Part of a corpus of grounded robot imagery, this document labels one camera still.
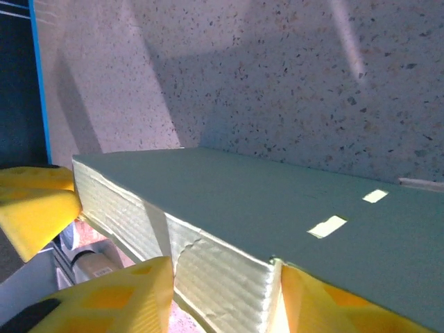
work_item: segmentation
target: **dark background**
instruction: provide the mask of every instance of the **dark background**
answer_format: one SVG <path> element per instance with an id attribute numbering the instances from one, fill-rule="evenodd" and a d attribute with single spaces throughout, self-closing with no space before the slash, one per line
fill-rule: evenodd
<path id="1" fill-rule="evenodd" d="M 27 6 L 27 1 L 11 3 Z M 0 4 L 29 17 L 29 10 Z M 0 164 L 46 163 L 31 21 L 0 14 Z"/>

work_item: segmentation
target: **speckled wall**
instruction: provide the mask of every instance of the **speckled wall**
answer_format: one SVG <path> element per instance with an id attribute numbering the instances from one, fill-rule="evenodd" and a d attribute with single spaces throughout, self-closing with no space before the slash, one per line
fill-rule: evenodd
<path id="1" fill-rule="evenodd" d="M 56 163 L 203 145 L 444 180 L 444 1 L 35 5 Z"/>

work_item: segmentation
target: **white label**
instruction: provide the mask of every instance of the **white label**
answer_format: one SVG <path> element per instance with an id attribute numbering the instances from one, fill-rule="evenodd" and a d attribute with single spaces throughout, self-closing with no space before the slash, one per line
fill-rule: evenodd
<path id="1" fill-rule="evenodd" d="M 100 269 L 98 271 L 95 271 L 92 275 L 94 275 L 96 278 L 98 278 L 99 276 L 102 276 L 102 275 L 105 275 L 105 274 L 108 274 L 108 273 L 111 273 L 111 272 L 112 272 L 111 268 L 105 267 L 105 268 L 102 268 L 102 269 Z"/>
<path id="2" fill-rule="evenodd" d="M 376 189 L 373 192 L 370 192 L 366 196 L 362 198 L 362 200 L 367 201 L 368 203 L 377 203 L 383 197 L 389 194 L 387 191 L 382 191 L 381 189 Z"/>
<path id="3" fill-rule="evenodd" d="M 331 234 L 332 232 L 334 232 L 335 230 L 338 230 L 346 222 L 347 220 L 344 220 L 339 216 L 334 215 L 330 217 L 328 220 L 326 220 L 326 222 L 319 223 L 313 229 L 308 230 L 308 233 L 318 238 L 324 238 L 329 234 Z"/>

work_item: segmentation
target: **blue frame edge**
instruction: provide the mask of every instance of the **blue frame edge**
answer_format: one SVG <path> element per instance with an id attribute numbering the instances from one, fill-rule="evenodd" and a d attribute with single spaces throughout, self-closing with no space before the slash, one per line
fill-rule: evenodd
<path id="1" fill-rule="evenodd" d="M 48 113 L 46 111 L 46 99 L 45 99 L 45 94 L 44 94 L 42 61 L 40 58 L 39 35 L 38 35 L 38 30 L 37 30 L 37 20 L 35 18 L 34 0 L 29 0 L 28 3 L 29 3 L 29 16 L 31 18 L 31 29 L 33 32 L 35 65 L 37 67 L 37 77 L 38 77 L 38 82 L 39 82 L 40 106 L 42 108 L 44 140 L 45 140 L 45 144 L 46 144 L 46 155 L 48 157 L 48 163 L 52 164 L 51 143 L 49 141 L 49 122 L 48 122 Z"/>

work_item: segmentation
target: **box lid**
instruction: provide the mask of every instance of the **box lid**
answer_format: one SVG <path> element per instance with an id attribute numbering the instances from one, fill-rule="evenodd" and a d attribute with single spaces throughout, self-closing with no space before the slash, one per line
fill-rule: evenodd
<path id="1" fill-rule="evenodd" d="M 444 327 L 443 193 L 206 148 L 74 160 L 258 259 L 282 258 L 425 327 Z M 372 203 L 366 196 L 375 190 L 385 196 Z M 340 228 L 313 232 L 333 216 Z"/>

